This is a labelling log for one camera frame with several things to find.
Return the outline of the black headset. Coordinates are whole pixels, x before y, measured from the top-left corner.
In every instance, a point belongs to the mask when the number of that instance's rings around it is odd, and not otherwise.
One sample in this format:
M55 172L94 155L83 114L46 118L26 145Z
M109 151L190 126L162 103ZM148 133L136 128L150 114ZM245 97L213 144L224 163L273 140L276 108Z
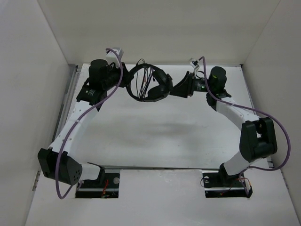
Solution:
M131 81L135 76L143 73L140 90L136 95L132 92ZM173 88L173 80L168 73L162 69L147 63L137 64L129 71L130 82L126 86L127 92L134 100L139 102L157 102L166 98Z

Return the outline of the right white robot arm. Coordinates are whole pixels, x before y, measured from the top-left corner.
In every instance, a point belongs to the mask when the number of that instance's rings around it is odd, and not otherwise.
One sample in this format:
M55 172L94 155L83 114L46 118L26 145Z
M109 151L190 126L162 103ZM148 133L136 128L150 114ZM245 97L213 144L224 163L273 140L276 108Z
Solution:
M193 73L187 72L171 89L170 95L187 98L194 92L205 92L208 105L240 130L239 151L222 163L218 171L218 181L223 186L230 186L255 161L275 154L277 141L273 120L237 107L225 89L226 81L226 71L219 66L211 69L207 79L197 78Z

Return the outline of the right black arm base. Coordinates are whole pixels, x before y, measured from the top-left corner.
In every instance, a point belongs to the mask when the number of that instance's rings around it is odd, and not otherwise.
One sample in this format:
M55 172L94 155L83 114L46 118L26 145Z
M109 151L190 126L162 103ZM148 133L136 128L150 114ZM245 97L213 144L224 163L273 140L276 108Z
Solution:
M241 176L235 176L230 181L223 182L218 171L204 171L200 185L204 188L206 198L250 198L253 188L250 180Z

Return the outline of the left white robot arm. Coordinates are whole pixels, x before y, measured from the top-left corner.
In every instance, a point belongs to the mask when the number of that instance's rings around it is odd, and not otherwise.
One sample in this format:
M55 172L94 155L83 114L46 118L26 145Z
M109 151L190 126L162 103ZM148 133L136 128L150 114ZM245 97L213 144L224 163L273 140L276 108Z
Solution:
M56 185L74 186L81 180L89 180L96 187L104 184L101 168L91 163L79 163L75 151L88 125L111 97L108 91L125 87L131 79L125 64L117 60L97 59L90 63L88 77L64 127L47 149L41 148L38 152L38 161L46 178L55 180Z

